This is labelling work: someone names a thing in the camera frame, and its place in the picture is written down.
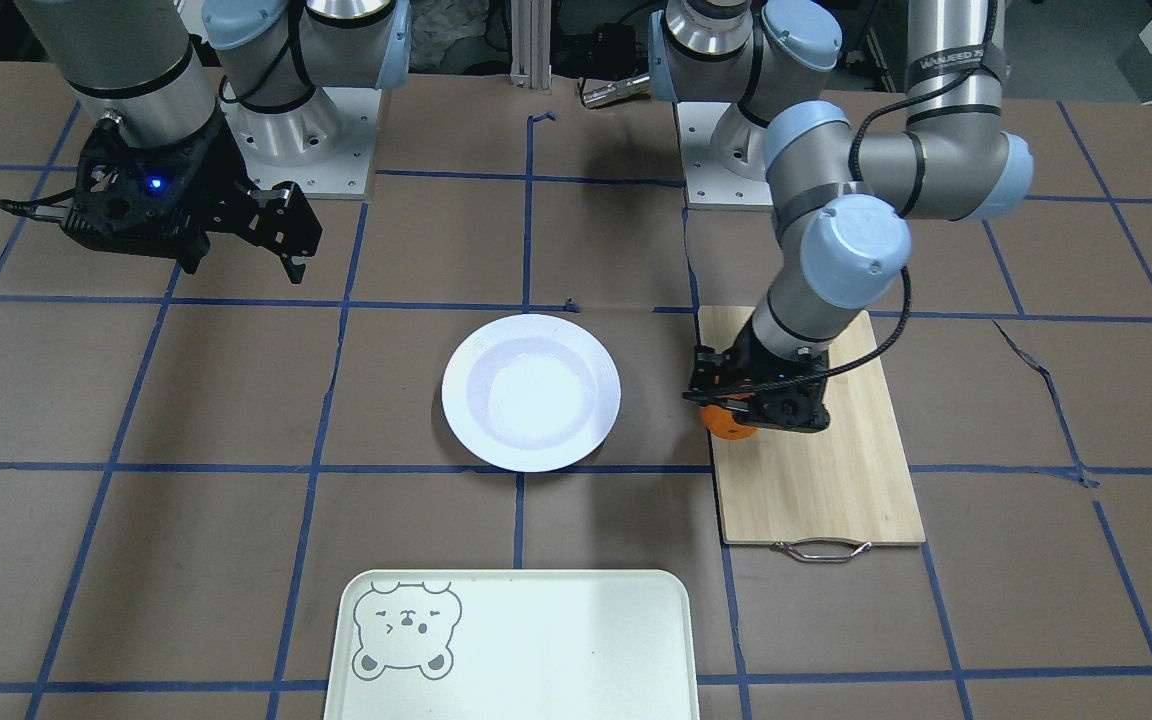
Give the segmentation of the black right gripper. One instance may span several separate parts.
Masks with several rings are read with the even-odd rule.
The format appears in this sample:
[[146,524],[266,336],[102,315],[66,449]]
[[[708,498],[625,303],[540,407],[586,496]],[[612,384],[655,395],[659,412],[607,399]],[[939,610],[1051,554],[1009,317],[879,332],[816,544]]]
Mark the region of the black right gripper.
[[84,249],[177,263],[194,275],[209,232],[233,232],[268,250],[291,285],[314,258],[323,225],[296,182],[247,192],[247,165],[221,109],[183,141],[132,149],[101,119],[81,151],[61,232]]

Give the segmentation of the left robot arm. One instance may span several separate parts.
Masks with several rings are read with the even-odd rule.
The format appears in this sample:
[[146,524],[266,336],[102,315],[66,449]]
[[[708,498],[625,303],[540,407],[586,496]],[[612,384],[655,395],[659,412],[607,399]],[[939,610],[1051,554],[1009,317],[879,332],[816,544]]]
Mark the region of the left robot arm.
[[910,286],[909,219],[1010,213],[1034,174],[1001,123],[1002,1],[911,1],[905,97],[852,127],[823,100],[841,55],[814,1],[669,1],[652,18],[660,100],[730,103],[761,129],[764,179],[783,264],[727,350],[696,348],[687,401],[708,432],[827,429],[829,347],[893,283]]

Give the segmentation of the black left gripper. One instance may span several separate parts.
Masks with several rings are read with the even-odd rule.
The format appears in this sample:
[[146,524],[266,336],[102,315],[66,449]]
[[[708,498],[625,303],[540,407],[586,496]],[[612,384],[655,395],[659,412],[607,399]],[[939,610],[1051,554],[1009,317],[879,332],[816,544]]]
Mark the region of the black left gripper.
[[[722,364],[718,366],[710,386],[760,386],[826,372],[828,369],[828,351],[785,359],[763,346],[751,325],[744,325],[732,347],[723,351]],[[826,381],[801,382],[796,386],[758,391],[753,395],[737,395],[745,409],[735,411],[733,418],[748,427],[820,432],[829,427],[829,411],[824,406],[826,386]]]

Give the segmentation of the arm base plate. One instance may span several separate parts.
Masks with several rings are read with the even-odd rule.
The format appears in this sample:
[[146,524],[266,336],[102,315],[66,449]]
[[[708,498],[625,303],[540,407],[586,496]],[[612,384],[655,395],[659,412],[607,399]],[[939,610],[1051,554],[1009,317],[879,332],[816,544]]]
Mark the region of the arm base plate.
[[799,103],[767,126],[736,103],[679,103],[676,119],[689,209],[773,211],[795,222],[865,190],[850,172],[824,174],[844,158],[838,143],[823,143],[820,127],[851,129],[832,103]]
[[221,103],[247,174],[262,190],[297,183],[310,199],[367,200],[387,92],[319,88],[301,108],[262,114]]

